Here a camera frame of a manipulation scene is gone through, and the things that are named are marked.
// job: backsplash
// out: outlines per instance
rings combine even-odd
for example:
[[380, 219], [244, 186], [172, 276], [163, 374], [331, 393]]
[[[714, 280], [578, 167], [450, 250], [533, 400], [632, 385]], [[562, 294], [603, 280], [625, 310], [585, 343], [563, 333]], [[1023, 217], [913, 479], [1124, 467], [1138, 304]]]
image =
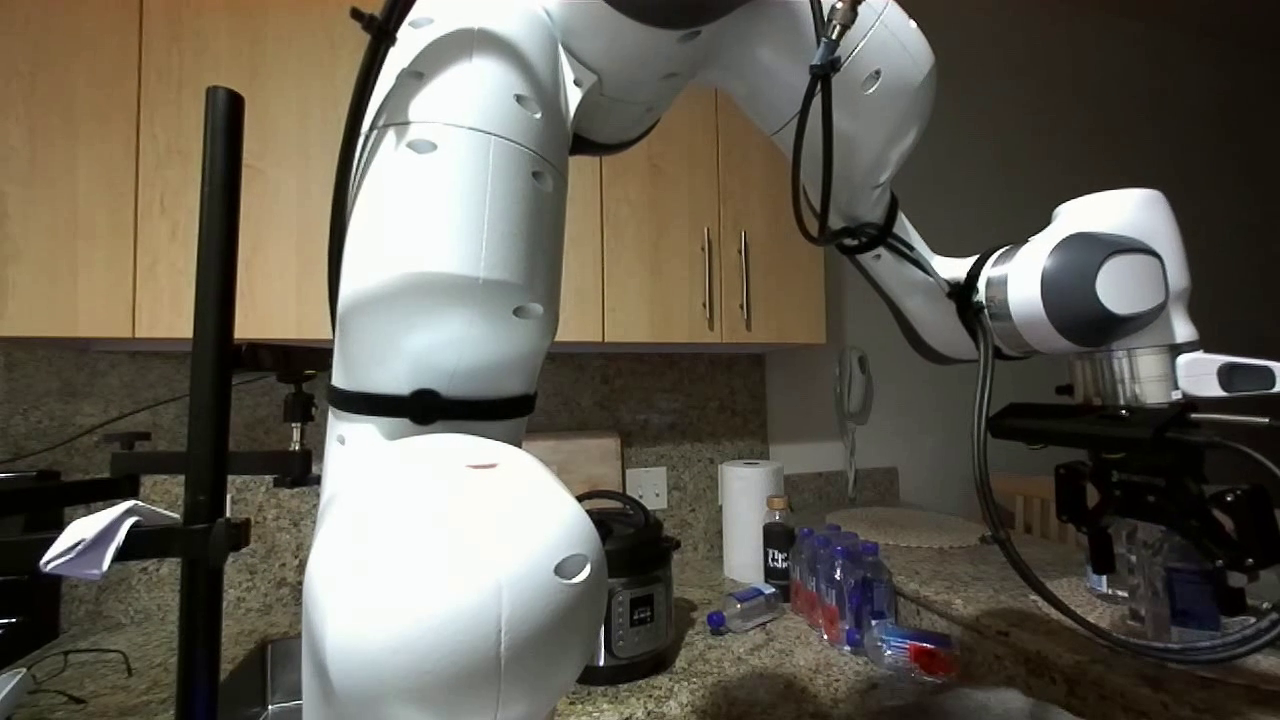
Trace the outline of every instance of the backsplash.
[[[188, 357], [104, 349], [3, 349], [0, 354], [0, 459], [86, 434], [77, 445], [28, 459], [63, 478], [104, 478], [104, 434], [154, 434], [149, 450], [186, 450]], [[235, 379], [232, 450], [285, 450], [285, 385]], [[542, 434], [618, 434], [625, 463], [663, 463], [674, 508], [660, 512], [682, 538], [677, 572], [719, 564], [716, 463], [766, 456], [766, 357], [738, 354], [556, 354], [543, 369]], [[145, 479], [145, 497], [181, 508], [181, 479]], [[301, 572], [312, 538], [315, 490], [274, 490], [232, 478], [232, 518], [251, 519], [251, 543], [227, 561], [225, 666], [262, 635], [301, 623]], [[102, 583], [63, 583], [63, 635], [102, 623], [154, 623], [154, 648], [176, 643], [176, 561], [115, 564]]]

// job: black metal stand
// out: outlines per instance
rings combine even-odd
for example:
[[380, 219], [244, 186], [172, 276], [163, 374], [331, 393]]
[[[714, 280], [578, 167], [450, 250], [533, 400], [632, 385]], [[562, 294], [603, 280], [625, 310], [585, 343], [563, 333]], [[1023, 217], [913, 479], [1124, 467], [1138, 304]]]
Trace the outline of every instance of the black metal stand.
[[219, 711], [244, 97], [204, 94], [176, 717]]

